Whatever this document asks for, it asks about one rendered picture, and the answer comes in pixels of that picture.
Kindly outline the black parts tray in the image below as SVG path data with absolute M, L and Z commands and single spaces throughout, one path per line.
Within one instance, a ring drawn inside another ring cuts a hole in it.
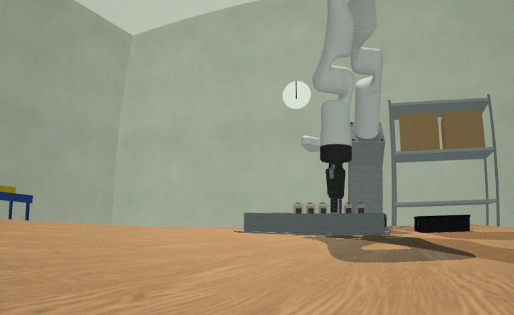
M 414 217 L 414 230 L 427 232 L 469 232 L 470 215 L 435 215 Z

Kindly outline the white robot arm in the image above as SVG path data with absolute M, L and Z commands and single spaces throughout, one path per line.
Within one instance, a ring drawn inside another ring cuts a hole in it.
M 319 152 L 321 146 L 329 144 L 352 147 L 349 110 L 354 86 L 355 134 L 364 139 L 378 135 L 383 53 L 376 48 L 360 49 L 376 27 L 375 0 L 328 0 L 324 48 L 312 81 L 317 91 L 338 94 L 338 99 L 321 106 L 320 138 L 301 138 L 307 151 Z M 336 58 L 349 56 L 353 72 L 372 76 L 355 85 L 349 68 L 331 66 Z

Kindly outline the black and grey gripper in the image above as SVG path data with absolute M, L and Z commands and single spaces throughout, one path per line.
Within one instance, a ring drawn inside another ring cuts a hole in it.
M 329 168 L 326 169 L 326 182 L 327 193 L 329 198 L 331 198 L 330 213 L 340 213 L 340 202 L 342 213 L 341 199 L 344 197 L 344 182 L 346 176 L 342 164 L 352 160 L 352 147 L 345 144 L 323 145 L 320 147 L 320 160 L 329 163 Z

